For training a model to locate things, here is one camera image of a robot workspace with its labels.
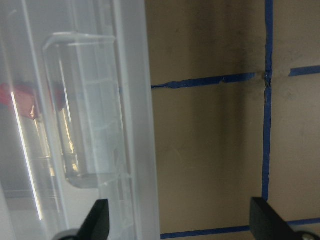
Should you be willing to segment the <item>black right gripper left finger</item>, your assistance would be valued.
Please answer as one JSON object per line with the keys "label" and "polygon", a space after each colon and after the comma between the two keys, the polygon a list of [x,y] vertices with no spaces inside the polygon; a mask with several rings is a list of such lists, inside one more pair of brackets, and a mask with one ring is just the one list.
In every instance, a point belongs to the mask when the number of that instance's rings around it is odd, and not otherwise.
{"label": "black right gripper left finger", "polygon": [[107,240],[110,234],[110,210],[107,199],[97,200],[79,229],[55,235],[56,240]]}

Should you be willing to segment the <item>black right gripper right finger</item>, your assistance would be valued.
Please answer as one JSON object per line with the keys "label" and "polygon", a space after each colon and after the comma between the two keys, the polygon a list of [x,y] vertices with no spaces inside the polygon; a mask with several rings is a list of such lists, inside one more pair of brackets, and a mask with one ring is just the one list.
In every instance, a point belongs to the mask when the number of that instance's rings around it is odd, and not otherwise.
{"label": "black right gripper right finger", "polygon": [[249,228],[256,240],[318,240],[319,235],[293,230],[261,197],[250,200]]}

